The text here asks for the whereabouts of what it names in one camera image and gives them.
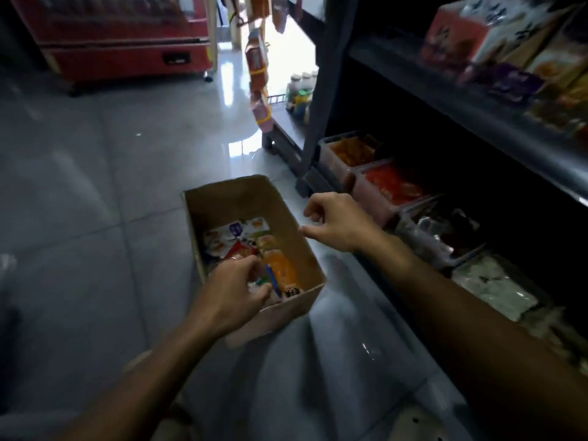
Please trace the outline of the person's left hand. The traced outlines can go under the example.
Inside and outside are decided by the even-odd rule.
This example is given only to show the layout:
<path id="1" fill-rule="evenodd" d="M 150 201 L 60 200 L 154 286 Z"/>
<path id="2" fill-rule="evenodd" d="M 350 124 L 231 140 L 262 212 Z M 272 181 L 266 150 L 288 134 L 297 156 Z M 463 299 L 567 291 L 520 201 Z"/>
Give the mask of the person's left hand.
<path id="1" fill-rule="evenodd" d="M 264 268 L 256 256 L 225 260 L 196 294 L 188 314 L 192 329 L 218 340 L 243 327 L 256 315 L 247 309 L 247 283 Z"/>

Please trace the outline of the person's right forearm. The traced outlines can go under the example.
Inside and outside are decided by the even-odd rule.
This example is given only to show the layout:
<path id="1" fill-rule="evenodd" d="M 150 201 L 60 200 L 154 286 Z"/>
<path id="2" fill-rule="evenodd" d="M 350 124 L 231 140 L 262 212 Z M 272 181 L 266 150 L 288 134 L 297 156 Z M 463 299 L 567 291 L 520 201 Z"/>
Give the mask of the person's right forearm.
<path id="1" fill-rule="evenodd" d="M 357 247 L 386 273 L 470 408 L 500 441 L 588 441 L 588 378 L 377 226 Z"/>

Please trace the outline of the pile of mixed snack packets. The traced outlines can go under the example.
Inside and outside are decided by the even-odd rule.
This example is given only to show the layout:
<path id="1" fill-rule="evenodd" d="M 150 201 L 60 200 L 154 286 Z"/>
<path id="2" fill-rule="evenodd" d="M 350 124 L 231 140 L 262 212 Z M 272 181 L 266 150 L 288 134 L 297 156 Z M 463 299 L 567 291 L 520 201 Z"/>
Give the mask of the pile of mixed snack packets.
<path id="1" fill-rule="evenodd" d="M 305 293 L 294 264 L 281 250 L 263 217 L 238 220 L 207 230 L 202 235 L 202 243 L 202 260 L 207 274 L 226 259 L 255 255 L 262 261 L 263 270 L 251 274 L 252 280 L 247 283 L 247 287 L 254 293 L 263 284 L 272 285 L 272 293 L 264 307 Z"/>

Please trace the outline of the brown cardboard box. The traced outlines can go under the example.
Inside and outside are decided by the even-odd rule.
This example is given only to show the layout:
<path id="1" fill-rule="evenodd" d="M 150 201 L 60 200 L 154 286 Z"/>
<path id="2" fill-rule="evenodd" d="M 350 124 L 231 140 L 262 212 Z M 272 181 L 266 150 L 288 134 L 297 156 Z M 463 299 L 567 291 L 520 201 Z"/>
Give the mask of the brown cardboard box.
<path id="1" fill-rule="evenodd" d="M 281 250 L 294 264 L 299 283 L 305 290 L 298 297 L 264 307 L 249 323 L 224 338 L 228 347 L 242 346 L 309 313 L 326 285 L 326 276 L 299 232 L 297 220 L 268 177 L 254 175 L 207 184 L 183 192 L 183 201 L 201 281 L 209 276 L 202 260 L 203 233 L 234 221 L 263 217 Z"/>

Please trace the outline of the clear bin of orange snacks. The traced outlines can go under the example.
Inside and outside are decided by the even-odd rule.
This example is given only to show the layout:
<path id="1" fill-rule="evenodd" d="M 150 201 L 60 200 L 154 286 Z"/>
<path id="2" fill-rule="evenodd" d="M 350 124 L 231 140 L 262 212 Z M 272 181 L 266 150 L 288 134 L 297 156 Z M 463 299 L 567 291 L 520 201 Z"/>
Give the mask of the clear bin of orange snacks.
<path id="1" fill-rule="evenodd" d="M 319 165 L 344 185 L 352 169 L 376 160 L 376 151 L 382 142 L 367 132 L 356 130 L 323 138 L 318 145 Z"/>

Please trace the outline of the clear bin of red snacks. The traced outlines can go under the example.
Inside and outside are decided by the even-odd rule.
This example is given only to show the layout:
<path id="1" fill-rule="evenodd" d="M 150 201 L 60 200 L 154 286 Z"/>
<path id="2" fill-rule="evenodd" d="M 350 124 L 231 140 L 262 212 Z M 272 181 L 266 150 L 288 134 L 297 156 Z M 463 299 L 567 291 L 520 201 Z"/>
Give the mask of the clear bin of red snacks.
<path id="1" fill-rule="evenodd" d="M 413 168 L 393 158 L 349 169 L 342 186 L 382 229 L 410 207 L 441 197 Z"/>

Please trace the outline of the white capped drink bottle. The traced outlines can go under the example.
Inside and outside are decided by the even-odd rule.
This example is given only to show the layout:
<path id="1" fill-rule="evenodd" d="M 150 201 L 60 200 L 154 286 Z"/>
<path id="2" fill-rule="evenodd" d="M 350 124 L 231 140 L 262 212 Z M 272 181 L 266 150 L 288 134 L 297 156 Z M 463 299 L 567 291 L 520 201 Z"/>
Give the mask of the white capped drink bottle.
<path id="1" fill-rule="evenodd" d="M 300 74 L 294 73 L 290 76 L 290 81 L 286 87 L 285 93 L 285 109 L 289 113 L 292 113 L 295 108 L 295 101 L 298 96 L 299 83 L 301 80 L 302 76 Z"/>
<path id="2" fill-rule="evenodd" d="M 307 96 L 310 94 L 312 73 L 303 73 L 299 83 L 299 92 L 295 101 L 293 114 L 298 120 L 304 121 Z"/>
<path id="3" fill-rule="evenodd" d="M 318 73 L 319 73 L 318 69 L 316 69 L 312 72 L 312 80 L 311 80 L 312 83 L 311 83 L 311 88 L 310 88 L 310 94 L 308 94 L 308 96 L 307 96 L 305 115 L 304 115 L 305 125 L 308 125 L 310 123 L 311 105 L 312 105 L 312 101 L 313 101 L 313 94 L 314 94 L 315 87 L 317 84 Z"/>

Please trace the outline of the dark metal shelf unit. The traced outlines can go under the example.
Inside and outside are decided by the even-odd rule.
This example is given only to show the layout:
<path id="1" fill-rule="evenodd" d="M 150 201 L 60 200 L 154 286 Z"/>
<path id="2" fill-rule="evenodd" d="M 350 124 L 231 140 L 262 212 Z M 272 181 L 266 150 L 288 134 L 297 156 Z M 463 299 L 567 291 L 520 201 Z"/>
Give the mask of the dark metal shelf unit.
<path id="1" fill-rule="evenodd" d="M 455 83 L 417 57 L 424 17 L 448 0 L 328 0 L 303 12 L 318 46 L 318 124 L 305 129 L 296 190 L 342 188 L 318 163 L 328 132 L 366 129 L 392 154 L 481 219 L 492 248 L 515 263 L 588 336 L 588 149 L 519 110 Z"/>

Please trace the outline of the hanging strip of snack packets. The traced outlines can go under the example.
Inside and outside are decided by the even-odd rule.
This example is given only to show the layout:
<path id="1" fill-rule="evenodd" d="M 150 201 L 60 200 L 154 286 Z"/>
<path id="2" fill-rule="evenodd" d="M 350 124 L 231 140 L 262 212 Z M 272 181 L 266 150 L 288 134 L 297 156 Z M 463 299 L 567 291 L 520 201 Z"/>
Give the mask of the hanging strip of snack packets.
<path id="1" fill-rule="evenodd" d="M 267 92 L 268 53 L 260 27 L 253 28 L 249 32 L 245 58 L 250 78 L 249 109 L 261 132 L 269 133 L 273 130 L 275 121 Z"/>

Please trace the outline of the clear bin of white packets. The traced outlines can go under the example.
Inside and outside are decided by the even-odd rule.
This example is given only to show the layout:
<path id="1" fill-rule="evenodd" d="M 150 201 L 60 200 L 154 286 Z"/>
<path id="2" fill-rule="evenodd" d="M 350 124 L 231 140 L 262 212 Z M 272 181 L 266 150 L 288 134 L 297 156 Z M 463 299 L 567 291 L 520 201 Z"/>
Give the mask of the clear bin of white packets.
<path id="1" fill-rule="evenodd" d="M 552 302 L 517 266 L 494 253 L 482 252 L 458 266 L 452 281 L 513 322 Z"/>

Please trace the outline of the hanging orange snack packets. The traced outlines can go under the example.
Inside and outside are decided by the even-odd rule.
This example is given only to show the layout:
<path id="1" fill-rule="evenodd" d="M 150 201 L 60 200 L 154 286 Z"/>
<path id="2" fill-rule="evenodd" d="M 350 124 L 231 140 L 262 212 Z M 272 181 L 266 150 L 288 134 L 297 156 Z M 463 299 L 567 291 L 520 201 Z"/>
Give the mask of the hanging orange snack packets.
<path id="1" fill-rule="evenodd" d="M 271 17 L 276 32 L 284 34 L 288 19 L 292 16 L 291 11 L 294 11 L 294 17 L 300 17 L 303 11 L 302 4 L 303 0 L 246 0 L 245 24 L 254 26 L 257 21 Z"/>

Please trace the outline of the pink snack bag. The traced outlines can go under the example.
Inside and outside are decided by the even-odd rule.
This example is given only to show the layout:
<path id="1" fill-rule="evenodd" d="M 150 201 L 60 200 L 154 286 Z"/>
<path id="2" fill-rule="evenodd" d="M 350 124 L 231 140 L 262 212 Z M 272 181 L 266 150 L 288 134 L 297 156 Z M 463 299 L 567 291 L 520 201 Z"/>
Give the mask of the pink snack bag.
<path id="1" fill-rule="evenodd" d="M 469 0 L 440 6 L 423 40 L 420 53 L 425 64 L 440 70 L 463 73 L 486 40 L 490 26 L 479 14 L 470 13 Z"/>

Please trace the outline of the purple snack bag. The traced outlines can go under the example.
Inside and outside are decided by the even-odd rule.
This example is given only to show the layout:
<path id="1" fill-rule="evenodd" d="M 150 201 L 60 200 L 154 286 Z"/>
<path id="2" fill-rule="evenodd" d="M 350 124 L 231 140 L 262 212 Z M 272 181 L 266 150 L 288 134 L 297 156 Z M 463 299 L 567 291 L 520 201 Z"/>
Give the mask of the purple snack bag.
<path id="1" fill-rule="evenodd" d="M 528 106 L 546 84 L 542 77 L 510 63 L 493 66 L 488 76 L 487 93 L 503 103 L 516 107 Z"/>

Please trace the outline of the red vending machine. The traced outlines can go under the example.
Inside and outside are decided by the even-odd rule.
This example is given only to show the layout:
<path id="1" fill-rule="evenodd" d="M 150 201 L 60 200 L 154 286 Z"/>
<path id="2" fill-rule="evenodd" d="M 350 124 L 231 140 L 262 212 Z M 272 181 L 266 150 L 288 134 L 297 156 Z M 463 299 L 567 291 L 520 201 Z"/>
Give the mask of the red vending machine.
<path id="1" fill-rule="evenodd" d="M 70 85 L 217 70 L 210 0 L 0 0 Z"/>

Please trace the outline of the row of orange snack bags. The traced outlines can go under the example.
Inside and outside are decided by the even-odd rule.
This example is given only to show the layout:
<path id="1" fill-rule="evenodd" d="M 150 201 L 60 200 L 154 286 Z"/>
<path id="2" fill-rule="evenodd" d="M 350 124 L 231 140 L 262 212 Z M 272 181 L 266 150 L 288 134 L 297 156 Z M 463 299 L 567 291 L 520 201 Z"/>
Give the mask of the row of orange snack bags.
<path id="1" fill-rule="evenodd" d="M 529 70 L 544 84 L 525 115 L 588 148 L 588 17 L 562 27 Z"/>

